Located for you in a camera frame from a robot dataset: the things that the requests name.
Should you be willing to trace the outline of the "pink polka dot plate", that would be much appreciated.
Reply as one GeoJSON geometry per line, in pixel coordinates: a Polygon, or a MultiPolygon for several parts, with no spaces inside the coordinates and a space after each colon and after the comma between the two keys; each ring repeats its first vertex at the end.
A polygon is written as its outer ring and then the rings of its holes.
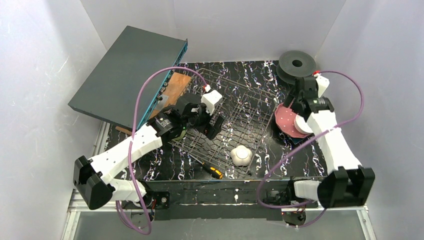
{"type": "Polygon", "coordinates": [[[277,127],[286,135],[293,138],[305,138],[311,134],[302,134],[294,126],[296,113],[291,108],[285,107],[280,103],[274,112],[275,123],[277,127]]]}

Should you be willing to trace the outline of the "white flower shaped bowl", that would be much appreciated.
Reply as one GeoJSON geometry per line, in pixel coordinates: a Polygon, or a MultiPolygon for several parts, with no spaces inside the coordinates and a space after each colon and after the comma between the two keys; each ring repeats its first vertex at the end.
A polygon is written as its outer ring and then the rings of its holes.
{"type": "Polygon", "coordinates": [[[230,151],[232,163],[237,167],[246,167],[252,162],[253,153],[244,145],[239,145],[230,151]]]}

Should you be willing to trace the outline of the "pink patterned bowl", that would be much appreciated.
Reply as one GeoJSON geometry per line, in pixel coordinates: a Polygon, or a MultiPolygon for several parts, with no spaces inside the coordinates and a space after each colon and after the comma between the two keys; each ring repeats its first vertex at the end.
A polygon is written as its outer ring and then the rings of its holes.
{"type": "Polygon", "coordinates": [[[294,127],[297,131],[304,135],[310,135],[313,133],[312,129],[309,127],[305,119],[300,115],[296,115],[294,119],[294,127]]]}

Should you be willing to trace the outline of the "light green ceramic mug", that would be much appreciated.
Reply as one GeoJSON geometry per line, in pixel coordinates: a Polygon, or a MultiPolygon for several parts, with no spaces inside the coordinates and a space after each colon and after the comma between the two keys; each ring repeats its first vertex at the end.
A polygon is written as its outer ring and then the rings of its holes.
{"type": "Polygon", "coordinates": [[[186,135],[186,129],[185,128],[183,128],[181,131],[180,131],[180,133],[178,133],[177,135],[176,135],[176,137],[174,137],[172,140],[173,141],[179,141],[179,140],[181,140],[181,139],[183,139],[184,137],[185,137],[185,135],[186,135]]]}

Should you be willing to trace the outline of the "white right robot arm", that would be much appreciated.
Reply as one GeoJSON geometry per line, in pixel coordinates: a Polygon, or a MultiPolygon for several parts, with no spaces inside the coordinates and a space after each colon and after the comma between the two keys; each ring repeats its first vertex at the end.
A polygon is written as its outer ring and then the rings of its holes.
{"type": "Polygon", "coordinates": [[[322,180],[291,180],[286,199],[318,201],[327,209],[363,206],[375,173],[363,167],[349,148],[334,107],[323,96],[328,86],[329,80],[319,73],[299,77],[274,113],[276,125],[290,137],[314,135],[302,146],[317,141],[327,167],[327,176],[322,180]]]}

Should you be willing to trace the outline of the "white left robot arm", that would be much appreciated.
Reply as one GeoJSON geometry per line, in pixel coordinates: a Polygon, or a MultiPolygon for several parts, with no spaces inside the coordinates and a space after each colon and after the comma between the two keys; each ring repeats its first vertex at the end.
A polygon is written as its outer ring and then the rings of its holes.
{"type": "Polygon", "coordinates": [[[116,179],[116,175],[133,162],[164,144],[184,137],[195,129],[212,140],[221,131],[224,121],[213,113],[223,96],[217,90],[203,95],[185,93],[175,105],[164,107],[134,134],[109,150],[74,162],[73,183],[90,210],[97,210],[109,201],[139,202],[147,193],[139,181],[116,179]]]}

